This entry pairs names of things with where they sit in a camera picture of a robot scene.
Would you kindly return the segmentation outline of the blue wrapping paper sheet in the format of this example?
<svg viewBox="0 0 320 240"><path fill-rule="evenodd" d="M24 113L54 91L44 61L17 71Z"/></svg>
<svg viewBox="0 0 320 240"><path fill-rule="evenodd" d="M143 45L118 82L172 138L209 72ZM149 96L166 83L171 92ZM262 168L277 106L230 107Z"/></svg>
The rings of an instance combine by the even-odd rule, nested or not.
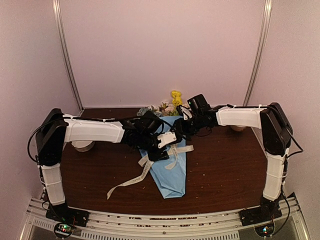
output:
<svg viewBox="0 0 320 240"><path fill-rule="evenodd" d="M181 198L186 193L187 153L171 154L169 159L154 162L149 170L163 199Z"/></svg>

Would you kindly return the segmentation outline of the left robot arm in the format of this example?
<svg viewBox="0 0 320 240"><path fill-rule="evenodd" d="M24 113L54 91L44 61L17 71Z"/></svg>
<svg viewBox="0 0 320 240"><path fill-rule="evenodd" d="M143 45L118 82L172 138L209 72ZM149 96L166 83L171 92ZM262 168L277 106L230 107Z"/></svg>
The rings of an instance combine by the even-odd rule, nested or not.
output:
<svg viewBox="0 0 320 240"><path fill-rule="evenodd" d="M128 145L146 151L152 161L168 159L166 146L176 140L172 124L151 111L142 116L92 118L63 113L52 109L42 124L31 134L26 144L29 158L40 171L41 183L47 193L52 213L61 222L72 218L72 211L63 187L61 172L65 147L78 152L90 151L95 143Z"/></svg>

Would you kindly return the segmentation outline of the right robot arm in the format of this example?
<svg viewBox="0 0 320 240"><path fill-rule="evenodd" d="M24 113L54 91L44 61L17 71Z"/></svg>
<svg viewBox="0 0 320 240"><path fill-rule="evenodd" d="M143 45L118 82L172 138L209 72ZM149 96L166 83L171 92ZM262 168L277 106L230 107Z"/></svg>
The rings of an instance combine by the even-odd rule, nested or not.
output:
<svg viewBox="0 0 320 240"><path fill-rule="evenodd" d="M190 116L177 119L171 130L177 137L189 138L203 128L217 126L238 126L260 129L262 144L267 157L267 171L263 197L275 201L281 194L286 177L285 162L289 158L293 128L281 105L235 106L217 105L212 107L199 94L187 101Z"/></svg>

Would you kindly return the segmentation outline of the cream printed ribbon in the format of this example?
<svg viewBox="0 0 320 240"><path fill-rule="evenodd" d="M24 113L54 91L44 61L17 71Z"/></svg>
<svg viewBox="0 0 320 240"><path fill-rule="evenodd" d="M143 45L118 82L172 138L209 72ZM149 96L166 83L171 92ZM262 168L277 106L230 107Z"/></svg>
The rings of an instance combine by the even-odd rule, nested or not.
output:
<svg viewBox="0 0 320 240"><path fill-rule="evenodd" d="M151 161L147 153L141 151L138 164L143 168L141 175L111 188L106 198L109 199L116 188L127 187L142 182L151 174L160 194L164 199L181 198L186 193L187 153L194 150L193 145L184 142L173 144L168 150L169 159Z"/></svg>

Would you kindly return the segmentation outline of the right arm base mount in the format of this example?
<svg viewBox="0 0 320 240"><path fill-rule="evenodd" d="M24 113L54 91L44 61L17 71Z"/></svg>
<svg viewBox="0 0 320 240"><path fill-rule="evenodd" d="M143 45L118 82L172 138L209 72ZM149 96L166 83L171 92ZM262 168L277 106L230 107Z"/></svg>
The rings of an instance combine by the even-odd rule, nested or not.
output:
<svg viewBox="0 0 320 240"><path fill-rule="evenodd" d="M245 208L239 212L239 218L243 227L254 226L255 233L259 237L268 238L276 232L275 219L283 214L280 210L281 197L275 201L264 197L260 199L260 206Z"/></svg>

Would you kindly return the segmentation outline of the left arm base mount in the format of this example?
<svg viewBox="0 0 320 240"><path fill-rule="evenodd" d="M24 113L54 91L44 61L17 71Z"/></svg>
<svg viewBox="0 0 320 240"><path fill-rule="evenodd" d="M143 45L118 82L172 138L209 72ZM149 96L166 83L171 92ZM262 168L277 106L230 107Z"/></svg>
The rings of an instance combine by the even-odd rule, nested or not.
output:
<svg viewBox="0 0 320 240"><path fill-rule="evenodd" d="M77 227L86 227L90 213L86 210L80 210L68 207L67 203L53 205L48 202L45 217L56 221L53 227L53 233L58 239L69 238Z"/></svg>

